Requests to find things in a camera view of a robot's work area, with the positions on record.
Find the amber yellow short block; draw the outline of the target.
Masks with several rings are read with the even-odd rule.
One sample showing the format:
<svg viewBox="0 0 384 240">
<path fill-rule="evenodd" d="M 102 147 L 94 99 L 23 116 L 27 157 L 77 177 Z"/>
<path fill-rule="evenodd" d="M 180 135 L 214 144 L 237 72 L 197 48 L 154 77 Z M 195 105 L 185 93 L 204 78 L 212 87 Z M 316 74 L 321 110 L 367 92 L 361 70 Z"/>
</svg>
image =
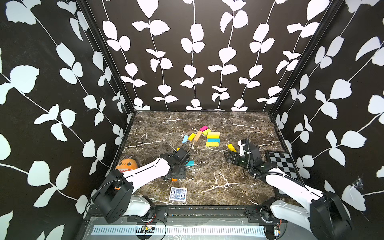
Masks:
<svg viewBox="0 0 384 240">
<path fill-rule="evenodd" d="M 196 136 L 195 133 L 192 133 L 191 135 L 189 135 L 188 141 L 192 141 L 195 138 L 195 136 Z"/>
</svg>

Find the teal block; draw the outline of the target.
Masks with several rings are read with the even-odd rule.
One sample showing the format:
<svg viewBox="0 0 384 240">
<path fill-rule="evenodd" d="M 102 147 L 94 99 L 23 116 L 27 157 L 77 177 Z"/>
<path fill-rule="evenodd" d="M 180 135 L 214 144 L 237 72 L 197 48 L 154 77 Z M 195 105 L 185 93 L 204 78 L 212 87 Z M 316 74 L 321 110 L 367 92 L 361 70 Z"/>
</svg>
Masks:
<svg viewBox="0 0 384 240">
<path fill-rule="evenodd" d="M 187 162 L 186 167 L 190 167 L 190 166 L 194 166 L 194 165 L 195 165 L 194 161 L 189 161 L 189 162 Z"/>
</svg>

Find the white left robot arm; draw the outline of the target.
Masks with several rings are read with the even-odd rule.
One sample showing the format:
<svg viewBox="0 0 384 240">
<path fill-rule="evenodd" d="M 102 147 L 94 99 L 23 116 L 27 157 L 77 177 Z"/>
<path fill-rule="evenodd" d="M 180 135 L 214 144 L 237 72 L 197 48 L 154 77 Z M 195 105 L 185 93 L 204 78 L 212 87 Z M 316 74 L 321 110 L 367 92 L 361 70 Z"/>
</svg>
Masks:
<svg viewBox="0 0 384 240">
<path fill-rule="evenodd" d="M 185 178 L 185 166 L 189 160 L 189 152 L 180 148 L 170 154 L 162 154 L 151 163 L 132 171 L 113 170 L 91 197 L 91 201 L 108 224 L 123 216 L 143 217 L 149 212 L 151 204 L 144 197 L 134 197 L 133 194 L 158 178 Z"/>
</svg>

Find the natural wood short block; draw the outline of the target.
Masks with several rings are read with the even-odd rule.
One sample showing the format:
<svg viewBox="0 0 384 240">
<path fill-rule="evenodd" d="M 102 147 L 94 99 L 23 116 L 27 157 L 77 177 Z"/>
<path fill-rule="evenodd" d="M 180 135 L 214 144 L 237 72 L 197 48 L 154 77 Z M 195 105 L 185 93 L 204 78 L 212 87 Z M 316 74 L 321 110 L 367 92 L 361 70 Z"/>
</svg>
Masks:
<svg viewBox="0 0 384 240">
<path fill-rule="evenodd" d="M 194 137 L 194 141 L 197 142 L 200 139 L 201 135 L 202 135 L 202 131 L 198 131 L 196 136 Z"/>
</svg>

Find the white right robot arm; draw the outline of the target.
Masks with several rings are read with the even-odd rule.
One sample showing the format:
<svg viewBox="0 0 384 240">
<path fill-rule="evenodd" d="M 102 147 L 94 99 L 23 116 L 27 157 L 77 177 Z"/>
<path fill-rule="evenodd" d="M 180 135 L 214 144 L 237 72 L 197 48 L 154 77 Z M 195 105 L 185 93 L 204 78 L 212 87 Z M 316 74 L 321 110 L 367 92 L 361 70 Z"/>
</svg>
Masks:
<svg viewBox="0 0 384 240">
<path fill-rule="evenodd" d="M 344 240 L 354 229 L 340 197 L 303 183 L 290 154 L 267 151 L 267 161 L 263 161 L 259 147 L 249 139 L 239 141 L 238 151 L 232 145 L 227 147 L 229 150 L 224 156 L 228 163 L 242 167 L 251 177 L 297 202 L 293 205 L 286 203 L 281 196 L 272 197 L 245 213 L 265 223 L 264 231 L 268 240 L 277 240 L 283 235 L 283 222 L 308 230 L 318 240 Z"/>
</svg>

